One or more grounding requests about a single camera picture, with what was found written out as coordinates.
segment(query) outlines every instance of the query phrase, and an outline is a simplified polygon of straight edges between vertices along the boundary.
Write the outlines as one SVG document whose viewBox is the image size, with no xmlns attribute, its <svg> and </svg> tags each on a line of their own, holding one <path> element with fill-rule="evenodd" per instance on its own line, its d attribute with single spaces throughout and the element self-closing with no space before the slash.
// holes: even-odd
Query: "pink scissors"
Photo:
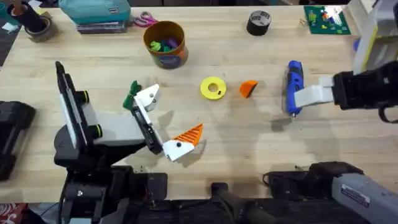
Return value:
<svg viewBox="0 0 398 224">
<path fill-rule="evenodd" d="M 134 18 L 135 25 L 139 27 L 149 27 L 156 22 L 157 20 L 147 11 L 142 12 L 139 17 Z"/>
</svg>

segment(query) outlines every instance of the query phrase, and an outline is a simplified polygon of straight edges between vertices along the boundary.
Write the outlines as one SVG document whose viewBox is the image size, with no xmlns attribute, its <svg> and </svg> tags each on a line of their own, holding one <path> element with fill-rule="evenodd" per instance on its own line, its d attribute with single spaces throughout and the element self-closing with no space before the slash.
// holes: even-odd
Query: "pencil holder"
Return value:
<svg viewBox="0 0 398 224">
<path fill-rule="evenodd" d="M 175 48 L 168 52 L 153 50 L 151 43 L 174 40 Z M 188 58 L 188 49 L 185 46 L 185 36 L 182 28 L 172 21 L 160 21 L 147 28 L 144 34 L 144 43 L 155 64 L 160 68 L 173 69 L 182 66 Z"/>
</svg>

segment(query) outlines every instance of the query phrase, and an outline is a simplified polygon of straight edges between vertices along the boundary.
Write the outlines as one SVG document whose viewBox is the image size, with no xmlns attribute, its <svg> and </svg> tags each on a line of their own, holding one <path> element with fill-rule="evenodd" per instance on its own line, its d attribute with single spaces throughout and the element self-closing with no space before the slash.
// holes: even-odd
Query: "black tape roll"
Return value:
<svg viewBox="0 0 398 224">
<path fill-rule="evenodd" d="M 26 29 L 33 33 L 38 33 L 46 28 L 46 23 L 40 18 L 40 16 L 35 12 L 35 10 L 27 4 L 26 2 L 22 2 L 25 7 L 25 11 L 21 15 L 14 15 L 12 10 L 14 6 L 10 4 L 7 8 L 7 13 L 14 18 L 16 21 L 25 26 Z"/>
<path fill-rule="evenodd" d="M 264 11 L 254 11 L 250 14 L 246 30 L 251 35 L 266 34 L 269 24 L 271 24 L 271 16 Z"/>
</svg>

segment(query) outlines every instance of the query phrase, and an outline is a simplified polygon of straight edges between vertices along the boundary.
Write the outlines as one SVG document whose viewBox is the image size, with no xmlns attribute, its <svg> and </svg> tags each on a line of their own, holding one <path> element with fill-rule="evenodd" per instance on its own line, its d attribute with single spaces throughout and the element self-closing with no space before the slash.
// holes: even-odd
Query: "white plastic part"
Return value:
<svg viewBox="0 0 398 224">
<path fill-rule="evenodd" d="M 333 76 L 319 77 L 318 82 L 323 87 L 332 87 L 334 85 Z"/>
<path fill-rule="evenodd" d="M 177 140 L 169 140 L 163 144 L 163 152 L 172 162 L 194 149 L 195 146 L 192 143 Z"/>
<path fill-rule="evenodd" d="M 334 101 L 330 87 L 312 85 L 294 93 L 297 107 L 318 105 Z"/>
<path fill-rule="evenodd" d="M 146 88 L 145 90 L 141 90 L 134 97 L 134 100 L 140 101 L 145 110 L 150 112 L 155 108 L 160 98 L 159 88 L 159 84 L 155 84 Z"/>
<path fill-rule="evenodd" d="M 63 110 L 63 115 L 65 116 L 65 120 L 67 121 L 67 127 L 68 127 L 68 132 L 70 136 L 70 140 L 72 141 L 73 148 L 76 149 L 76 133 L 75 130 L 73 129 L 72 122 L 67 110 L 67 104 L 65 103 L 65 99 L 63 99 L 63 95 L 60 94 L 60 102 L 61 102 L 61 107 Z"/>
<path fill-rule="evenodd" d="M 128 146 L 145 141 L 144 135 L 134 117 L 128 114 L 96 113 L 91 104 L 83 106 L 87 125 L 101 125 L 103 136 L 95 139 L 94 144 L 107 146 Z"/>
</svg>

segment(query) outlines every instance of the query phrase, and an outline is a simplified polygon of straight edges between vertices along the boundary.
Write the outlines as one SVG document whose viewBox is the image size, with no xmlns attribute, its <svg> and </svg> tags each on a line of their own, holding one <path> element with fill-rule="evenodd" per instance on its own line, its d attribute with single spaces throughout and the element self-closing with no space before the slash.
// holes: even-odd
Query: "orange triangle piece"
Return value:
<svg viewBox="0 0 398 224">
<path fill-rule="evenodd" d="M 248 98 L 251 95 L 251 93 L 253 92 L 253 90 L 257 84 L 258 84 L 257 81 L 248 80 L 248 81 L 242 83 L 241 87 L 239 88 L 239 91 L 241 92 L 243 97 Z"/>
<path fill-rule="evenodd" d="M 199 124 L 198 126 L 192 128 L 191 130 L 183 134 L 180 134 L 179 136 L 173 139 L 181 142 L 189 142 L 192 143 L 194 146 L 196 146 L 198 144 L 202 131 L 203 131 L 203 124 Z"/>
</svg>

